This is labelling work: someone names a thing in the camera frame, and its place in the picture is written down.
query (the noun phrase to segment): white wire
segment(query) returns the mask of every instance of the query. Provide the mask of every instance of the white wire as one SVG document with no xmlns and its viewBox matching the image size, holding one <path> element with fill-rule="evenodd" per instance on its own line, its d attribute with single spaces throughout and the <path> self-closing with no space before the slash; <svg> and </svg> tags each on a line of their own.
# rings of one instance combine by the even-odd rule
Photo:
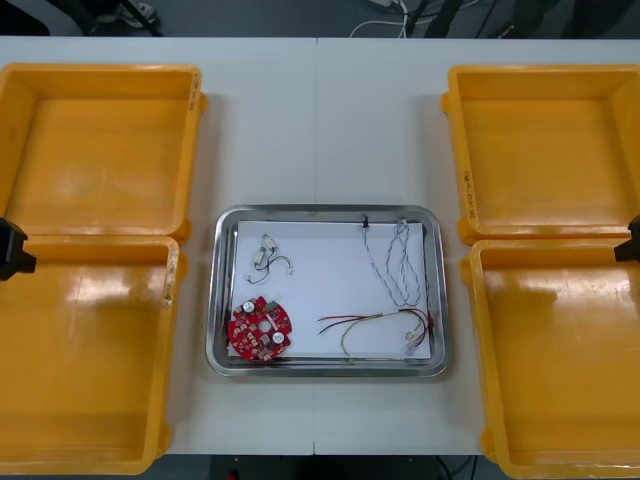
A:
<svg viewBox="0 0 640 480">
<path fill-rule="evenodd" d="M 465 8 L 469 8 L 469 7 L 473 7 L 474 5 L 476 5 L 477 3 L 480 3 L 481 0 L 471 0 L 469 3 L 466 3 L 464 5 L 462 5 L 462 7 L 460 7 L 460 10 L 464 10 Z M 402 2 L 402 0 L 398 0 L 398 5 L 400 5 L 400 8 L 402 8 L 405 12 L 407 12 L 406 10 L 406 5 L 404 5 L 404 2 L 402 2 L 402 4 L 400 4 L 399 2 Z M 363 22 L 360 25 L 358 25 L 356 28 L 354 28 L 351 33 L 349 34 L 349 38 L 353 38 L 353 36 L 356 34 L 356 32 L 358 30 L 360 30 L 362 27 L 365 27 L 367 25 L 397 25 L 399 27 L 402 27 L 402 30 L 400 31 L 400 36 L 398 38 L 407 38 L 407 32 L 406 32 L 406 26 L 407 26 L 407 20 L 408 17 L 406 15 L 406 13 L 404 13 L 404 21 L 403 22 L 387 22 L 384 20 L 369 20 L 368 22 Z M 429 23 L 433 22 L 433 18 L 429 18 L 427 20 L 421 20 L 419 22 L 416 22 L 416 25 L 428 25 Z"/>
<path fill-rule="evenodd" d="M 398 35 L 398 38 L 407 38 L 407 21 L 409 20 L 409 9 L 407 8 L 403 0 L 396 0 L 396 3 L 400 5 L 402 13 L 404 14 L 402 16 L 402 30 L 400 30 L 400 35 Z"/>
</svg>

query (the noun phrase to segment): electronic component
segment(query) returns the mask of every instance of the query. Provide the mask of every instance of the electronic component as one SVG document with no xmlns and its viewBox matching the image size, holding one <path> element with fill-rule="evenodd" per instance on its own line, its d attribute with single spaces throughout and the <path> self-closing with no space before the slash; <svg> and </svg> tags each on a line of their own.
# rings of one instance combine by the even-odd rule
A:
<svg viewBox="0 0 640 480">
<path fill-rule="evenodd" d="M 276 245 L 276 242 L 273 241 L 273 238 L 265 233 L 264 235 L 262 235 L 262 240 L 264 241 L 267 248 L 260 247 L 260 250 L 258 250 L 258 253 L 253 260 L 254 270 L 256 272 L 262 273 L 262 276 L 257 280 L 254 280 L 253 278 L 251 278 L 251 275 L 247 275 L 245 277 L 245 280 L 247 280 L 247 282 L 249 282 L 251 285 L 262 284 L 271 275 L 271 266 L 279 261 L 285 262 L 288 266 L 287 273 L 289 275 L 293 275 L 293 266 L 291 265 L 291 260 L 289 260 L 289 258 L 285 257 L 284 255 L 276 256 L 278 246 Z"/>
<path fill-rule="evenodd" d="M 242 310 L 244 311 L 244 313 L 253 313 L 255 309 L 256 309 L 256 306 L 253 302 L 245 302 L 242 305 Z"/>
<path fill-rule="evenodd" d="M 245 360 L 268 362 L 291 345 L 291 320 L 276 302 L 251 299 L 233 312 L 227 328 L 229 342 Z"/>
<path fill-rule="evenodd" d="M 256 258 L 253 259 L 253 266 L 255 268 L 262 266 L 262 260 L 264 260 L 264 255 L 267 253 L 267 249 L 264 247 L 260 247 L 258 253 L 256 253 Z"/>
<path fill-rule="evenodd" d="M 267 248 L 269 250 L 271 250 L 272 252 L 275 252 L 278 249 L 278 246 L 276 245 L 276 242 L 274 242 L 273 238 L 271 238 L 266 233 L 262 236 L 262 239 L 264 240 L 264 243 L 267 244 Z"/>
<path fill-rule="evenodd" d="M 284 334 L 282 332 L 276 332 L 273 334 L 272 340 L 276 345 L 282 345 L 284 343 Z"/>
</svg>

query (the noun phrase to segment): wire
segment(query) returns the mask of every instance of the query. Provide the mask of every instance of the wire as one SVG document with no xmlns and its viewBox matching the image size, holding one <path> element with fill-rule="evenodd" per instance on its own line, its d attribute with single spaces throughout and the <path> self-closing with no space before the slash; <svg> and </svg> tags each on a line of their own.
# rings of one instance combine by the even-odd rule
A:
<svg viewBox="0 0 640 480">
<path fill-rule="evenodd" d="M 466 3 L 466 4 L 462 5 L 462 7 L 460 7 L 460 10 L 464 10 L 466 8 L 473 7 L 473 6 L 477 5 L 477 4 L 479 4 L 481 1 L 482 0 L 472 0 L 469 3 Z M 436 13 L 437 12 L 430 13 L 429 15 L 425 14 L 421 18 L 425 18 L 425 17 L 429 17 L 429 16 L 435 18 L 435 14 Z M 416 22 L 416 25 L 429 25 L 431 22 L 433 22 L 433 18 L 430 18 L 428 20 L 422 20 L 420 22 Z M 396 25 L 398 27 L 403 27 L 403 28 L 406 27 L 405 22 L 388 22 L 386 20 L 369 20 L 368 22 L 363 22 L 360 25 L 358 25 L 356 28 L 354 28 L 351 31 L 351 33 L 349 34 L 349 38 L 353 38 L 353 36 L 356 34 L 356 32 L 358 30 L 360 30 L 362 27 L 366 27 L 367 25 Z"/>
<path fill-rule="evenodd" d="M 471 469 L 471 477 L 470 480 L 473 480 L 473 477 L 476 476 L 476 467 L 478 466 L 478 456 L 476 455 L 473 459 L 473 468 Z"/>
<path fill-rule="evenodd" d="M 391 9 L 385 8 L 385 7 L 381 7 L 379 5 L 376 5 L 375 3 L 370 2 L 369 0 L 365 0 L 365 1 L 370 6 L 376 8 L 376 10 L 380 10 L 380 12 L 386 13 L 387 15 L 404 15 L 403 12 L 391 10 Z M 476 5 L 476 4 L 480 3 L 481 1 L 482 0 L 465 0 L 465 2 L 467 2 L 467 3 L 464 3 L 462 5 L 462 7 L 460 7 L 460 9 L 462 10 L 463 8 L 472 7 L 473 5 Z M 438 11 L 442 7 L 443 3 L 444 3 L 444 0 L 432 0 L 431 2 L 429 2 L 429 6 L 424 11 L 424 13 L 422 15 L 420 15 L 420 18 L 435 17 L 438 14 Z M 409 12 L 409 16 L 414 15 L 416 13 L 416 10 L 411 10 Z"/>
<path fill-rule="evenodd" d="M 396 225 L 396 232 L 394 237 L 391 239 L 389 243 L 389 248 L 387 249 L 387 259 L 385 262 L 386 265 L 386 275 L 383 277 L 378 270 L 376 265 L 376 261 L 373 258 L 373 254 L 371 253 L 371 249 L 369 248 L 369 242 L 367 240 L 367 232 L 369 231 L 369 219 L 365 215 L 365 221 L 362 226 L 362 240 L 364 242 L 364 247 L 367 251 L 367 256 L 369 257 L 369 262 L 371 263 L 371 267 L 373 268 L 376 276 L 382 281 L 385 288 L 387 289 L 387 293 L 389 297 L 396 305 L 396 307 L 415 307 L 420 303 L 420 298 L 422 297 L 420 279 L 418 278 L 418 274 L 411 265 L 409 261 L 409 253 L 408 253 L 408 244 L 409 244 L 409 224 L 406 220 L 400 220 Z M 394 245 L 396 242 L 400 244 L 400 265 L 399 265 L 399 273 L 402 278 L 402 287 L 398 285 L 398 280 L 391 274 L 391 255 L 393 254 Z M 412 300 L 412 293 L 409 291 L 409 285 L 407 284 L 407 268 L 409 272 L 413 275 L 413 281 L 415 283 L 415 300 Z"/>
<path fill-rule="evenodd" d="M 349 335 L 349 332 L 351 332 L 351 330 L 353 328 L 355 328 L 356 325 L 358 325 L 358 324 L 360 324 L 362 322 L 375 320 L 376 318 L 382 318 L 382 317 L 389 317 L 389 316 L 392 316 L 392 315 L 397 315 L 399 313 L 412 314 L 412 315 L 414 315 L 414 316 L 416 316 L 418 318 L 418 324 L 416 325 L 416 327 L 413 329 L 412 332 L 408 332 L 407 333 L 407 340 L 409 341 L 409 343 L 407 345 L 407 349 L 413 349 L 415 351 L 415 349 L 417 349 L 420 345 L 422 345 L 422 342 L 424 342 L 424 339 L 426 338 L 426 335 L 427 335 L 428 329 L 429 329 L 429 327 L 428 327 L 428 325 L 429 325 L 428 317 L 419 308 L 415 308 L 415 309 L 405 308 L 405 309 L 397 310 L 395 312 L 376 313 L 374 315 L 334 315 L 334 316 L 329 316 L 329 317 L 322 317 L 322 318 L 318 319 L 319 322 L 322 322 L 322 321 L 325 321 L 325 320 L 337 320 L 337 319 L 342 319 L 342 318 L 344 318 L 345 320 L 340 320 L 338 322 L 334 322 L 331 325 L 328 325 L 328 326 L 324 327 L 322 330 L 320 330 L 318 335 L 322 335 L 327 330 L 329 330 L 329 329 L 331 329 L 333 327 L 337 327 L 338 325 L 344 325 L 345 323 L 351 323 L 351 325 L 349 325 L 349 327 L 344 331 L 344 333 L 342 334 L 342 337 L 340 338 L 340 348 L 342 348 L 342 351 L 344 352 L 345 355 L 350 357 L 351 354 L 347 350 L 345 342 L 346 342 L 347 336 Z M 418 330 L 420 329 L 420 327 L 422 327 L 422 333 L 416 337 L 416 334 L 418 333 Z"/>
<path fill-rule="evenodd" d="M 449 471 L 449 468 L 444 463 L 444 461 L 438 455 L 436 455 L 436 460 L 438 461 L 438 463 L 440 464 L 440 466 L 444 470 L 444 473 L 447 474 L 447 480 L 453 480 L 453 477 L 451 476 L 451 472 Z"/>
<path fill-rule="evenodd" d="M 467 465 L 469 465 L 469 462 L 471 462 L 471 459 L 474 457 L 475 455 L 468 455 L 466 460 L 464 462 L 462 462 L 462 465 L 460 465 L 458 468 L 456 468 L 455 470 L 453 470 L 451 472 L 451 476 L 455 477 L 457 474 L 459 474 L 462 470 L 464 470 L 465 468 L 467 468 Z"/>
<path fill-rule="evenodd" d="M 463 0 L 446 0 L 424 33 L 424 38 L 446 38 L 449 35 L 453 19 L 462 8 L 462 3 Z"/>
<path fill-rule="evenodd" d="M 287 265 L 289 266 L 289 272 L 291 272 L 292 267 L 291 267 L 291 260 L 289 260 L 289 257 L 285 257 L 284 255 L 278 255 L 277 257 L 274 257 L 275 254 L 276 254 L 276 250 L 272 250 L 271 255 L 269 255 L 269 257 L 267 258 L 267 263 L 264 265 L 264 267 L 258 267 L 256 265 L 253 266 L 256 272 L 265 272 L 264 276 L 259 280 L 252 280 L 251 276 L 247 276 L 246 277 L 247 282 L 249 282 L 251 285 L 262 284 L 262 282 L 264 282 L 267 278 L 269 278 L 269 275 L 271 275 L 271 265 L 273 265 L 279 260 L 286 262 Z"/>
<path fill-rule="evenodd" d="M 400 35 L 398 38 L 407 38 L 407 21 L 409 20 L 409 9 L 403 0 L 396 0 L 396 4 L 400 5 L 402 9 L 402 30 L 400 30 Z"/>
<path fill-rule="evenodd" d="M 487 12 L 487 14 L 484 17 L 484 20 L 482 21 L 482 25 L 480 25 L 480 28 L 478 29 L 478 33 L 476 33 L 476 38 L 480 38 L 480 34 L 482 33 L 482 30 L 484 30 L 484 27 L 489 21 L 489 17 L 493 13 L 493 9 L 496 8 L 497 4 L 498 4 L 498 0 L 493 0 L 493 3 L 489 7 L 489 11 Z"/>
<path fill-rule="evenodd" d="M 418 20 L 420 20 L 420 17 L 424 13 L 424 11 L 427 9 L 427 6 L 429 5 L 430 1 L 431 0 L 421 0 L 420 4 L 418 5 L 418 8 L 416 8 L 416 11 L 413 13 L 413 15 L 411 15 L 411 18 L 409 18 L 409 21 L 406 22 L 405 30 L 406 30 L 406 33 L 409 34 L 409 37 L 413 36 L 413 31 L 416 29 L 416 23 L 418 23 Z"/>
</svg>

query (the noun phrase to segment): dark floor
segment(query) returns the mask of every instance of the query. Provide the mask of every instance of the dark floor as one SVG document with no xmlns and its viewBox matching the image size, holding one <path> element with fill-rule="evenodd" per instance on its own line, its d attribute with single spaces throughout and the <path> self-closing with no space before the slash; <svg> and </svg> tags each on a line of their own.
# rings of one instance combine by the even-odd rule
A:
<svg viewBox="0 0 640 480">
<path fill-rule="evenodd" d="M 440 457 L 453 478 L 469 480 L 473 458 Z M 156 460 L 141 480 L 438 480 L 446 474 L 436 457 L 260 457 L 165 455 Z M 126 480 L 126 476 L 21 477 L 20 480 Z M 484 457 L 478 457 L 475 480 L 502 480 L 507 477 Z"/>
<path fill-rule="evenodd" d="M 10 0 L 42 20 L 52 35 L 81 35 L 80 29 L 44 0 Z M 348 37 L 358 24 L 368 20 L 398 21 L 400 16 L 383 13 L 367 0 L 146 0 L 154 5 L 162 21 L 161 30 L 170 37 Z M 483 35 L 502 26 L 511 17 L 514 0 L 497 0 Z M 437 10 L 442 0 L 431 0 Z M 456 16 L 449 37 L 473 38 L 493 0 L 480 0 Z M 537 38 L 559 38 L 572 12 L 574 0 L 561 0 L 546 15 Z M 405 0 L 413 10 L 419 0 Z M 422 37 L 425 26 L 414 37 Z M 397 37 L 400 28 L 369 25 L 359 37 Z M 119 26 L 114 35 L 147 35 Z M 640 38 L 640 1 L 603 38 Z"/>
</svg>

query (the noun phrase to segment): capacitor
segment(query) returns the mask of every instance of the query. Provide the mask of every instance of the capacitor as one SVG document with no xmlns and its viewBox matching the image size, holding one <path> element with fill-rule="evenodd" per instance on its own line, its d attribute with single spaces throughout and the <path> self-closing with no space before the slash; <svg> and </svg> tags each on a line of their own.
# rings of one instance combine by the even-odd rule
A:
<svg viewBox="0 0 640 480">
<path fill-rule="evenodd" d="M 256 306 L 253 302 L 245 302 L 242 305 L 242 310 L 244 311 L 244 313 L 253 313 L 255 309 L 256 309 Z"/>
<path fill-rule="evenodd" d="M 273 343 L 276 345 L 282 345 L 284 343 L 284 338 L 284 333 L 276 332 L 273 334 L 273 337 L 271 337 L 271 340 L 273 340 Z"/>
</svg>

